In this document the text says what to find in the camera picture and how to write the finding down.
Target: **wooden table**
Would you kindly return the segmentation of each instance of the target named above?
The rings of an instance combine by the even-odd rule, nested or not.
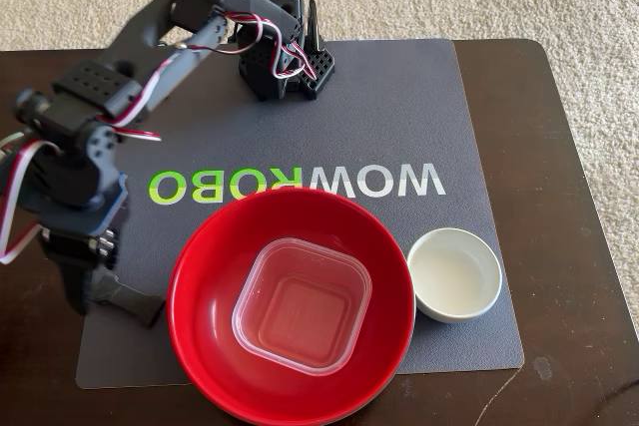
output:
[[[455,45],[526,362],[397,376],[341,423],[472,426],[490,403],[479,424],[639,425],[637,335],[545,53],[526,40]],[[0,138],[19,128],[20,89],[48,91],[95,55],[0,54]],[[81,333],[37,244],[0,268],[0,424],[241,423],[193,386],[81,390]]]

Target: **bowl rim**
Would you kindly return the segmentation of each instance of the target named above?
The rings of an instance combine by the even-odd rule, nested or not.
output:
[[[503,286],[503,272],[501,271],[501,263],[499,262],[499,259],[497,258],[497,255],[495,254],[495,252],[488,245],[488,243],[486,243],[483,239],[481,239],[479,236],[477,236],[473,232],[468,231],[466,229],[447,226],[447,227],[432,229],[431,231],[428,231],[425,234],[423,234],[422,236],[420,236],[417,239],[417,241],[412,245],[412,247],[410,248],[410,251],[408,252],[408,256],[406,257],[406,264],[408,265],[408,271],[411,273],[410,277],[412,278],[412,270],[410,268],[410,264],[411,264],[412,258],[416,254],[416,252],[427,241],[429,241],[432,236],[434,236],[436,233],[443,232],[443,231],[454,231],[455,233],[463,233],[464,235],[470,236],[474,240],[477,240],[480,244],[482,244],[490,252],[490,256],[491,256],[491,258],[493,260],[491,262],[491,264],[493,266],[495,266],[495,265],[497,266],[497,272],[498,272],[498,281],[497,281],[496,292],[493,295],[493,297],[490,299],[490,301],[485,306],[483,306],[481,309],[478,309],[478,310],[473,311],[471,313],[454,314],[454,313],[447,313],[445,311],[441,311],[441,310],[431,306],[430,304],[428,304],[428,301],[426,301],[426,299],[424,299],[422,296],[419,296],[419,294],[416,291],[416,288],[413,285],[413,291],[415,292],[415,298],[417,299],[417,306],[420,307],[420,306],[423,305],[426,309],[430,310],[429,312],[427,312],[427,311],[423,311],[420,308],[420,310],[422,310],[422,312],[424,314],[428,315],[428,316],[430,316],[430,314],[433,313],[435,315],[439,315],[442,318],[448,318],[448,319],[451,319],[451,320],[454,320],[454,321],[463,321],[463,320],[466,320],[466,319],[473,319],[473,318],[479,317],[482,314],[484,314],[486,311],[488,311],[495,304],[495,302],[497,301],[497,298],[499,298],[499,294],[501,293],[501,288]]]
[[[209,222],[213,221],[214,218],[216,218],[219,214],[224,212],[230,206],[235,205],[237,202],[251,201],[253,198],[257,196],[264,197],[264,196],[270,196],[270,195],[280,195],[286,192],[307,192],[307,193],[322,195],[327,198],[331,197],[331,198],[337,199],[339,202],[342,202],[346,206],[359,211],[360,213],[368,217],[370,220],[372,220],[380,228],[381,232],[391,240],[390,244],[396,250],[396,252],[398,253],[398,256],[403,258],[403,263],[404,263],[406,272],[408,274],[408,286],[410,288],[410,293],[411,293],[411,295],[409,296],[409,301],[412,303],[411,305],[412,315],[410,317],[410,326],[408,329],[408,335],[406,337],[406,340],[403,343],[403,352],[398,358],[394,368],[389,370],[388,373],[386,374],[386,377],[380,381],[380,386],[377,390],[375,390],[369,395],[363,396],[362,400],[360,400],[353,407],[349,408],[347,411],[339,411],[334,414],[325,415],[324,417],[308,419],[302,422],[301,421],[281,421],[281,420],[269,420],[268,422],[266,422],[264,417],[250,415],[242,411],[237,411],[236,408],[234,408],[232,405],[229,404],[229,402],[223,400],[222,398],[218,397],[218,395],[214,394],[214,392],[211,391],[206,386],[206,384],[202,381],[202,378],[193,371],[190,363],[188,362],[187,359],[185,359],[185,353],[181,347],[180,339],[177,337],[175,332],[175,317],[173,314],[174,301],[175,301],[174,293],[176,289],[176,284],[178,283],[180,273],[182,271],[181,265],[182,265],[183,258],[187,254],[192,243],[196,240],[196,238],[200,234],[202,234],[202,231],[206,228],[206,225]],[[346,197],[343,197],[339,194],[334,194],[332,192],[327,192],[321,189],[312,189],[310,187],[284,186],[278,189],[268,189],[261,192],[253,192],[249,195],[246,195],[242,199],[233,200],[229,202],[228,204],[221,206],[220,208],[215,210],[212,214],[210,214],[207,218],[205,218],[205,220],[193,231],[193,233],[191,233],[191,236],[189,236],[189,239],[186,241],[182,250],[180,251],[180,254],[178,255],[175,261],[174,268],[171,273],[171,277],[169,280],[169,289],[167,293],[167,300],[166,300],[166,314],[167,314],[167,320],[169,323],[169,337],[171,339],[171,344],[173,346],[174,352],[176,353],[176,356],[178,357],[178,360],[180,361],[182,368],[184,369],[187,376],[191,379],[193,384],[198,388],[198,390],[202,394],[204,394],[210,401],[212,401],[217,407],[219,407],[226,413],[230,414],[231,416],[234,416],[243,421],[248,421],[252,424],[270,424],[272,426],[293,426],[295,424],[295,425],[301,425],[301,426],[307,426],[307,425],[310,426],[310,425],[329,424],[350,416],[351,414],[364,408],[368,403],[370,403],[373,399],[375,399],[379,395],[379,393],[381,393],[386,388],[386,386],[388,386],[388,383],[390,383],[392,378],[395,376],[397,368],[399,367],[399,365],[405,358],[406,353],[408,352],[408,347],[410,346],[410,342],[412,340],[412,335],[414,332],[414,325],[415,325],[415,318],[416,318],[416,300],[415,300],[414,288],[412,285],[412,278],[410,276],[408,263],[403,254],[403,251],[397,244],[397,241],[395,240],[394,236],[390,233],[390,231],[388,231],[388,228],[386,228],[386,226],[379,219],[377,219],[376,216],[374,216],[371,212],[369,212],[368,210],[366,210],[364,207],[360,206],[359,204],[355,203],[354,201],[347,199]]]

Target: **liquid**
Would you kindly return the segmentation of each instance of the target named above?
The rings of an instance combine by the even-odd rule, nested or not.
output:
[[[468,314],[486,305],[483,274],[467,253],[430,251],[414,259],[410,274],[417,296],[437,311]]]

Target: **gray mat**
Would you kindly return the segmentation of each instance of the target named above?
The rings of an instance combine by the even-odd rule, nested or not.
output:
[[[303,185],[315,178],[319,188],[318,168],[327,187],[335,171],[345,172],[348,182],[338,183],[338,193],[353,193],[388,227],[404,253],[423,233],[455,226],[483,238],[501,261],[453,44],[348,41],[328,48],[337,71],[314,102],[295,96],[256,102],[238,75],[237,59],[211,56],[145,124],[164,140],[131,141],[120,149],[118,165],[130,175],[134,213],[124,230],[117,270],[125,283],[165,295],[183,244],[209,214],[233,199],[229,181],[246,168],[264,174],[271,185],[277,179],[271,168],[290,178],[300,167]],[[427,189],[421,184],[424,164],[431,165]],[[415,183],[410,176],[401,180],[406,166],[415,173]],[[222,203],[194,201],[191,178],[201,170],[224,172]],[[172,205],[158,205],[149,194],[150,179],[160,171],[178,172],[187,181],[185,195]],[[238,188],[247,193],[256,184],[245,175]],[[160,183],[161,197],[175,191],[175,181]],[[522,364],[504,275],[497,302],[474,321],[445,325],[418,312],[398,372]],[[99,306],[85,320],[76,380],[83,388],[188,382],[171,348],[164,315],[147,330],[126,314]]]

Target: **clear plastic container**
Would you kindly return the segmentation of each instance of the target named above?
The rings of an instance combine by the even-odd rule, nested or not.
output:
[[[296,238],[258,255],[233,312],[247,350],[312,376],[342,368],[354,350],[371,294],[352,256]]]

